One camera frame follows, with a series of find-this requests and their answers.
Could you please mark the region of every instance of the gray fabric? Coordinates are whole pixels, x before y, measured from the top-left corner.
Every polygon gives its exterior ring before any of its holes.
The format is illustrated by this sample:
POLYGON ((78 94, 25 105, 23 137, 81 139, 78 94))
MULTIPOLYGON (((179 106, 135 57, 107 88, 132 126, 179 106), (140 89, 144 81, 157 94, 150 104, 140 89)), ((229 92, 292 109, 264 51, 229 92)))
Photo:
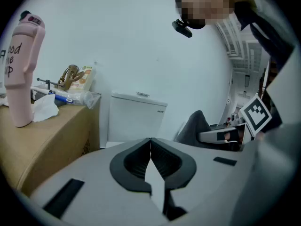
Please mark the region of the gray fabric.
POLYGON ((199 110, 189 117, 186 125, 184 126, 178 137, 175 139, 175 141, 186 145, 212 148, 212 146, 200 143, 197 140, 198 133, 210 130, 211 128, 208 125, 203 112, 199 110))

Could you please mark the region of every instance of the black and white square marker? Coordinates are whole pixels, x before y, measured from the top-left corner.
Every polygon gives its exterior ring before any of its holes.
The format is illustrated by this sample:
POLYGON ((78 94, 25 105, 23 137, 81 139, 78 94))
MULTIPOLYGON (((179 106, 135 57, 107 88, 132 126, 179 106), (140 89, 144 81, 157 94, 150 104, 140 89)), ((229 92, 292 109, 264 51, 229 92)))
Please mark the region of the black and white square marker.
POLYGON ((254 96, 249 103, 241 108, 240 112, 254 135, 272 118, 266 106, 258 96, 254 96))

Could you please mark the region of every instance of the white tissue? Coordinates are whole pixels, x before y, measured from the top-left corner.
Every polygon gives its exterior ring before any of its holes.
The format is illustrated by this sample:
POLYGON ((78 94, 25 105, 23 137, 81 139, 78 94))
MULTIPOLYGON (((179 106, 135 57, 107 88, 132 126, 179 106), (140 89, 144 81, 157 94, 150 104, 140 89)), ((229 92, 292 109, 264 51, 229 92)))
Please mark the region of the white tissue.
POLYGON ((55 95, 46 95, 34 102, 33 122, 44 121, 58 114, 55 95))

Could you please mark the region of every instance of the pink tumbler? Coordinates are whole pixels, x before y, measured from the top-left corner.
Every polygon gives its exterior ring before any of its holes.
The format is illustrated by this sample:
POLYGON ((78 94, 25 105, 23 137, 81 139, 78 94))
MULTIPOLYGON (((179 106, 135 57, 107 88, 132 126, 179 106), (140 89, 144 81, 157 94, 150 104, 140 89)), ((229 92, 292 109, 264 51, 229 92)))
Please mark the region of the pink tumbler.
POLYGON ((42 19, 28 11, 23 12, 13 32, 4 72, 9 110, 16 127, 26 126, 33 119, 30 86, 44 37, 42 19))

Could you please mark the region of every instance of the crumpled paper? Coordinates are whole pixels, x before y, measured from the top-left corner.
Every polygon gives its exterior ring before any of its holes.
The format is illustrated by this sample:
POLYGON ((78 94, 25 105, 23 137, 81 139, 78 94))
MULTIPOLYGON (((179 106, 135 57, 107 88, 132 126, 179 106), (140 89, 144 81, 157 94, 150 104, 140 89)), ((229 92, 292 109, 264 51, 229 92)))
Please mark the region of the crumpled paper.
POLYGON ((58 114, 55 95, 46 95, 34 102, 33 122, 44 121, 58 114))

